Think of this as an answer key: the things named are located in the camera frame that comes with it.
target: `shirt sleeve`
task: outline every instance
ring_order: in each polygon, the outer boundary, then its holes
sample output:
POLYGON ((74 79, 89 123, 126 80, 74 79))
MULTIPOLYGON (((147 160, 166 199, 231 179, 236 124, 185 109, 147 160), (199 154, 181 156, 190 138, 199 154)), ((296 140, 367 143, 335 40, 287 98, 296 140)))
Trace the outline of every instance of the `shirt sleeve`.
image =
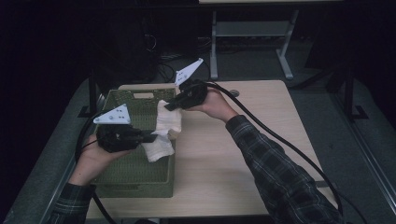
POLYGON ((245 116, 233 117, 226 128, 241 149, 276 223, 344 223, 339 212, 318 191, 315 180, 245 116))
POLYGON ((55 204, 48 223, 84 223, 95 186, 77 186, 66 183, 55 204))

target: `person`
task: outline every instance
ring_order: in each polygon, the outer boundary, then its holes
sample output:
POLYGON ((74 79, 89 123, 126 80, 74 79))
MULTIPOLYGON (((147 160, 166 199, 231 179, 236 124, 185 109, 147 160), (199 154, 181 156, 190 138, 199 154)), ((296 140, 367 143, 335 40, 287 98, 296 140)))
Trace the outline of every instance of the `person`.
MULTIPOLYGON (((239 115, 221 92, 208 88, 205 101, 187 110, 202 111, 224 121, 276 223, 344 223, 337 209, 317 190, 315 180, 279 144, 260 133, 244 115, 239 115)), ((94 192, 90 182, 112 161, 128 153, 107 153, 96 143, 85 147, 49 223, 83 223, 94 192)))

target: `white cloth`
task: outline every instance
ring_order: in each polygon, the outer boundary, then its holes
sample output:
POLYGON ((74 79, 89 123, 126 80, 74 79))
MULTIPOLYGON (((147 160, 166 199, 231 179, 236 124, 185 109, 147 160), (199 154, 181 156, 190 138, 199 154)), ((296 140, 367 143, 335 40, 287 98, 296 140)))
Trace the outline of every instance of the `white cloth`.
POLYGON ((181 109, 169 111, 164 107, 167 104, 164 100, 158 102, 157 127, 153 133, 158 134, 157 138, 152 143, 142 143, 149 162, 175 153, 171 140, 181 132, 181 109))

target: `green basket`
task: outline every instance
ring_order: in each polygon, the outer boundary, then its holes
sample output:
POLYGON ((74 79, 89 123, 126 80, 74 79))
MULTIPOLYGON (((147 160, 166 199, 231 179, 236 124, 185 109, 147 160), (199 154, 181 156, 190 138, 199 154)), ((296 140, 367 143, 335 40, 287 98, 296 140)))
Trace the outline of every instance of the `green basket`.
MULTIPOLYGON (((158 102, 170 100, 175 95, 175 89, 110 91, 104 109, 127 104, 134 128, 154 131, 158 102), (151 97, 142 98, 142 94, 151 97)), ((114 161, 93 184, 101 198, 170 198, 174 174, 175 155, 149 162, 145 150, 139 146, 131 154, 114 161)))

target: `hand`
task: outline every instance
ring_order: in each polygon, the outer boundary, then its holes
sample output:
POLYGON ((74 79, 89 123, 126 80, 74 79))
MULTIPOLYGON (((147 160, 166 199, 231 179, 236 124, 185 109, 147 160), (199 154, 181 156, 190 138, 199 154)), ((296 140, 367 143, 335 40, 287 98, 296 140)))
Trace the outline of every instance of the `hand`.
POLYGON ((99 174, 101 174, 111 162, 129 154, 132 150, 109 153, 99 147, 96 141, 96 135, 88 137, 87 145, 82 149, 76 169, 70 176, 69 183, 79 186, 86 186, 91 183, 99 174))
POLYGON ((209 117, 221 119, 224 122, 238 115, 221 95, 221 92, 213 88, 207 88, 207 96, 201 105, 191 107, 187 110, 201 111, 209 117))

